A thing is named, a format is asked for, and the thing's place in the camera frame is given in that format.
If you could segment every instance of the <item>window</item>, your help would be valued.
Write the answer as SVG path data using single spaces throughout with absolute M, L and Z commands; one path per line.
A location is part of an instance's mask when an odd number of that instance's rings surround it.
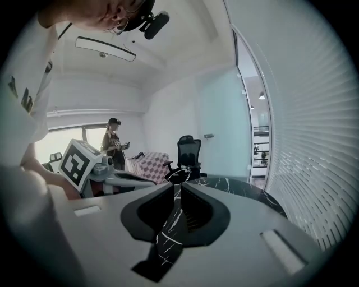
M 72 139 L 82 140 L 82 129 L 71 128 L 49 132 L 41 141 L 35 143 L 36 158 L 40 163 L 48 163 L 50 154 L 61 152 L 63 155 Z
M 95 149 L 100 150 L 103 136 L 106 133 L 106 128 L 91 128 L 86 129 L 86 136 L 88 143 Z

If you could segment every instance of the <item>checkered fabric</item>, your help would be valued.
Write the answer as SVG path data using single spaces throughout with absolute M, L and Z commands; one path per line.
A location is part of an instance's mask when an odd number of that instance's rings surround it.
M 161 183 L 164 181 L 165 175 L 169 173 L 168 166 L 162 166 L 166 161 L 168 161 L 168 154 L 147 152 L 145 153 L 145 157 L 141 157 L 137 160 L 126 159 L 126 164 L 129 172 Z

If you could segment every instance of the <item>chair backrest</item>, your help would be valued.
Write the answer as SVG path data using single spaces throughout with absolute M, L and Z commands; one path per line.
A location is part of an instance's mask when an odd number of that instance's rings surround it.
M 181 165 L 194 166 L 198 163 L 202 141 L 194 140 L 192 136 L 183 136 L 177 143 L 178 167 Z

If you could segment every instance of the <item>black and white square pattern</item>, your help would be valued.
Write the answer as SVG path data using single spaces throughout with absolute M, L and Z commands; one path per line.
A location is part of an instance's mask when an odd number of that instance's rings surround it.
M 83 146 L 84 148 L 86 148 L 90 153 L 92 153 L 93 155 L 97 156 L 100 155 L 101 152 L 99 152 L 97 149 L 95 149 L 94 147 L 92 147 L 91 145 L 89 145 L 87 142 L 85 141 L 77 141 L 81 146 Z
M 89 163 L 90 160 L 74 145 L 71 145 L 63 159 L 61 170 L 75 185 L 79 186 Z

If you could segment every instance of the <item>person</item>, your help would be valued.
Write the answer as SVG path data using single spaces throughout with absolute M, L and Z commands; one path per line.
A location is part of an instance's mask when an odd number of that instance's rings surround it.
M 46 170 L 35 157 L 34 143 L 48 132 L 46 112 L 50 58 L 58 42 L 56 24 L 69 21 L 83 29 L 116 29 L 119 34 L 139 27 L 153 4 L 154 0 L 52 0 L 34 16 L 0 71 L 0 114 L 6 117 L 0 123 L 1 165 L 35 171 L 47 184 L 62 187 L 69 200 L 80 198 L 70 182 Z
M 121 122 L 115 118 L 111 118 L 108 121 L 107 130 L 102 139 L 101 150 L 112 157 L 115 169 L 125 170 L 125 157 L 123 156 L 122 151 L 127 150 L 130 147 L 130 144 L 121 145 L 118 135 L 115 133 L 120 124 Z

